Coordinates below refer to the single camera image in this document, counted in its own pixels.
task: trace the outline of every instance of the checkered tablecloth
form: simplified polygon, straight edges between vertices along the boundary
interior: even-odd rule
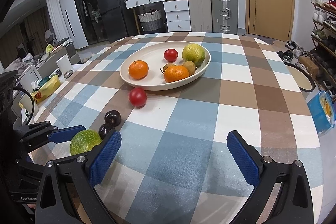
[[[143,108],[120,66],[137,50],[166,41],[207,48],[204,75],[173,90],[147,92]],[[252,191],[226,146],[237,130],[262,155],[303,162],[317,222],[323,195],[320,143],[305,100],[272,46],[252,37],[175,32],[126,37],[86,62],[40,107],[35,121],[98,130],[107,111],[121,113],[122,144],[95,187],[118,223],[229,223]],[[70,142],[49,143],[34,162],[69,155]],[[261,220],[265,220],[276,189]]]

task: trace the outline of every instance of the screw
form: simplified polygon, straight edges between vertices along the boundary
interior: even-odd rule
[[[296,164],[296,166],[298,166],[298,167],[301,167],[303,164],[302,164],[302,161],[300,161],[300,160],[296,160],[295,161],[295,164]]]
[[[263,156],[262,159],[264,160],[264,162],[267,162],[267,163],[270,163],[273,160],[270,156]]]
[[[54,162],[52,160],[48,161],[46,166],[47,167],[52,167],[54,165]]]
[[[76,159],[77,162],[83,162],[85,161],[85,157],[84,156],[79,156],[77,159]]]

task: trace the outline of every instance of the blue plastic container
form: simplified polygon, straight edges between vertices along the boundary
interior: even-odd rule
[[[330,105],[332,113],[330,121],[328,121],[326,114],[324,113],[324,110],[320,103],[320,98],[325,98]],[[320,91],[307,103],[307,105],[314,120],[316,131],[318,133],[326,131],[329,128],[333,128],[335,126],[335,110],[331,97],[328,93],[326,93],[325,91]]]

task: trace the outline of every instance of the yellow package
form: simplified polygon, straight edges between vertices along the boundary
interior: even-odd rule
[[[53,50],[54,50],[54,46],[51,45],[51,44],[49,44],[47,47],[45,47],[45,51],[46,51],[46,52],[51,52],[51,51],[53,51]]]
[[[31,95],[34,98],[36,103],[39,103],[52,95],[58,87],[61,85],[61,82],[58,78],[58,75],[54,75],[45,83],[38,91],[34,91]]]

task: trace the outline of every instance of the red tomato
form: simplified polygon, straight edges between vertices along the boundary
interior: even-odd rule
[[[170,49],[165,51],[163,56],[165,57],[165,59],[168,62],[174,62],[174,61],[176,61],[179,54],[177,53],[177,50],[174,50],[173,48],[170,48]]]
[[[129,93],[128,99],[132,105],[136,107],[141,107],[145,105],[147,101],[147,95],[143,89],[135,88]]]

